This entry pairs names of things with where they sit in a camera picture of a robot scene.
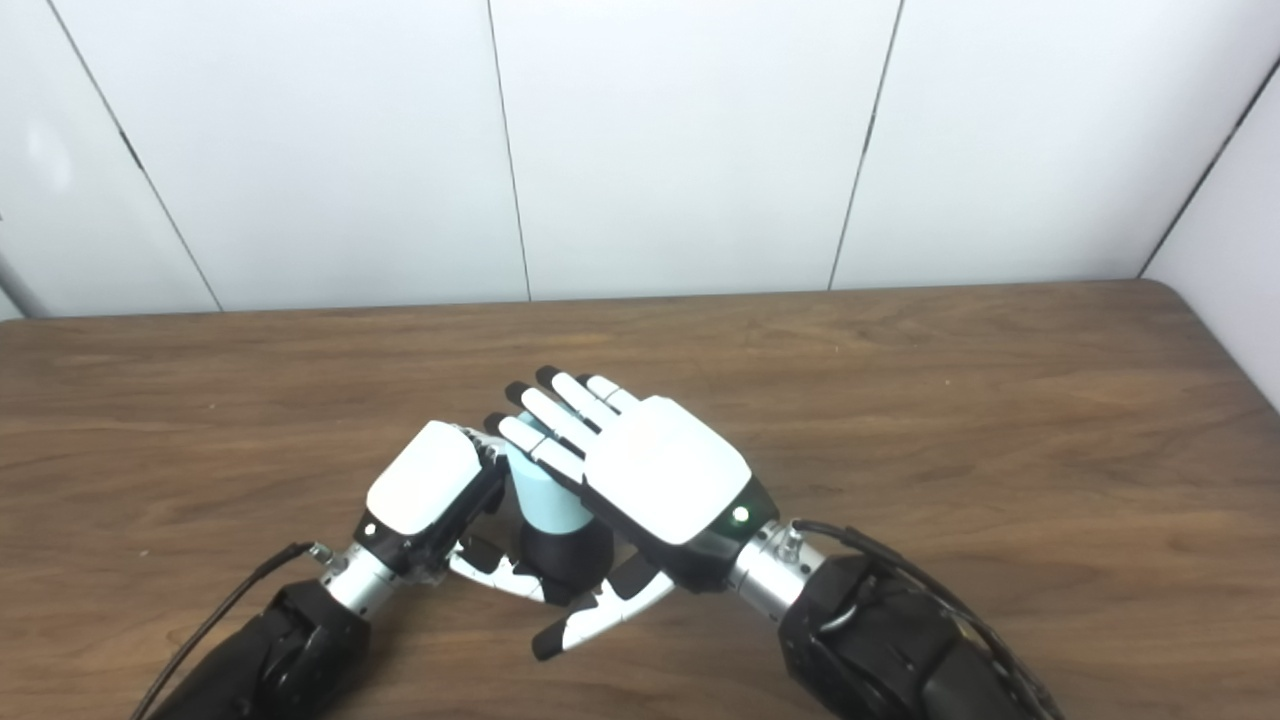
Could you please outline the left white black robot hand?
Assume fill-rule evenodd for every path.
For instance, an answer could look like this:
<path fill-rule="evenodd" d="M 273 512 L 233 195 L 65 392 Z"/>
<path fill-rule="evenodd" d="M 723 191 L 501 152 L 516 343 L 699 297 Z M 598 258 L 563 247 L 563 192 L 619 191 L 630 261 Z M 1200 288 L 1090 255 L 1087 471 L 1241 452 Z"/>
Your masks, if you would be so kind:
<path fill-rule="evenodd" d="M 534 602 L 541 580 L 494 544 L 470 534 L 494 512 L 509 475 L 504 439 L 429 421 L 370 486 L 342 565 L 323 584 L 351 612 L 371 618 L 402 587 L 436 585 L 448 574 Z"/>

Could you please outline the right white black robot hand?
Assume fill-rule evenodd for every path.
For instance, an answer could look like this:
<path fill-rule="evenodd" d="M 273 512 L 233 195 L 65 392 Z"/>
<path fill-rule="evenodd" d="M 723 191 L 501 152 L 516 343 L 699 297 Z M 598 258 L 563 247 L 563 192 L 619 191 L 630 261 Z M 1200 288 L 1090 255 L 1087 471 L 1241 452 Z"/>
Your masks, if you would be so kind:
<path fill-rule="evenodd" d="M 672 398 L 639 398 L 599 374 L 538 370 L 485 429 L 506 439 L 635 552 L 596 593 L 532 638 L 547 661 L 636 618 L 681 588 L 718 593 L 780 510 L 745 457 Z"/>

